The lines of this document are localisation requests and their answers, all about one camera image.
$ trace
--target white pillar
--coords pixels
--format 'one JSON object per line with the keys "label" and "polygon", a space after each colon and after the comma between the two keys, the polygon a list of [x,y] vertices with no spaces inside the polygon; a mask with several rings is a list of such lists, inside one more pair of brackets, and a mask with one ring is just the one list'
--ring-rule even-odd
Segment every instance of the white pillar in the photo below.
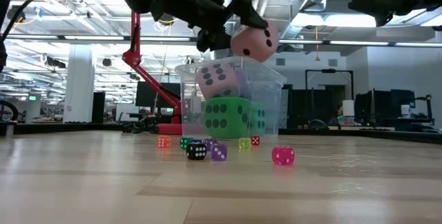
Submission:
{"label": "white pillar", "polygon": [[33,118],[40,116],[41,94],[29,94],[26,102],[26,123],[31,123]]}
{"label": "white pillar", "polygon": [[70,45],[63,122],[92,120],[95,61],[91,45]]}

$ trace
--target ceiling light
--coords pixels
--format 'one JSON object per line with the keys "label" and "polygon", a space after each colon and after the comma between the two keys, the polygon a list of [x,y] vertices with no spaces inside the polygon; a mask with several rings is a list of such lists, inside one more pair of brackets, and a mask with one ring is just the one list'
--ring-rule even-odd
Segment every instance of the ceiling light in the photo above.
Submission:
{"label": "ceiling light", "polygon": [[325,18],[326,26],[374,28],[374,17],[362,14],[333,14]]}

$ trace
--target fluorescent light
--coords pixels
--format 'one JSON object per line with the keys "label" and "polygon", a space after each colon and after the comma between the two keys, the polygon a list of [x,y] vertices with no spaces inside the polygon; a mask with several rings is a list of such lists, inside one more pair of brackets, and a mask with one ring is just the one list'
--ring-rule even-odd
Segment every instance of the fluorescent light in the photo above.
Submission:
{"label": "fluorescent light", "polygon": [[386,41],[330,41],[335,45],[356,45],[356,46],[387,46]]}
{"label": "fluorescent light", "polygon": [[116,36],[65,36],[67,40],[124,40],[124,37]]}
{"label": "fluorescent light", "polygon": [[279,41],[280,44],[323,44],[323,41],[321,40],[303,40],[303,39],[295,39],[295,40],[288,40],[288,39],[282,39]]}
{"label": "fluorescent light", "polygon": [[442,15],[439,15],[425,23],[421,24],[421,26],[442,26]]}
{"label": "fluorescent light", "polygon": [[140,41],[190,41],[189,37],[140,37]]}
{"label": "fluorescent light", "polygon": [[396,43],[398,47],[426,47],[426,48],[442,48],[442,43]]}
{"label": "fluorescent light", "polygon": [[333,14],[325,18],[326,26],[334,27],[376,27],[374,17],[362,14]]}
{"label": "fluorescent light", "polygon": [[8,35],[8,39],[58,39],[54,35]]}

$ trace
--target teal die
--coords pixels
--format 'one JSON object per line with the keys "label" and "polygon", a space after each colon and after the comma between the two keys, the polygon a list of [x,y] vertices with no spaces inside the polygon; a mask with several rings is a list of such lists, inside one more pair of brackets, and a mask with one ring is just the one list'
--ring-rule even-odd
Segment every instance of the teal die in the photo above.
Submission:
{"label": "teal die", "polygon": [[240,138],[240,149],[250,149],[251,139],[250,138]]}

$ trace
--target clear plastic bin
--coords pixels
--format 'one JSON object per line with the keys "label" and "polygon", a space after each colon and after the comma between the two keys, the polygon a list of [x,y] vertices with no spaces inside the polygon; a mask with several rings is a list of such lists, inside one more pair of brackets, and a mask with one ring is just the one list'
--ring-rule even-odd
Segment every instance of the clear plastic bin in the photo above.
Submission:
{"label": "clear plastic bin", "polygon": [[247,57],[177,66],[184,137],[278,136],[285,77]]}

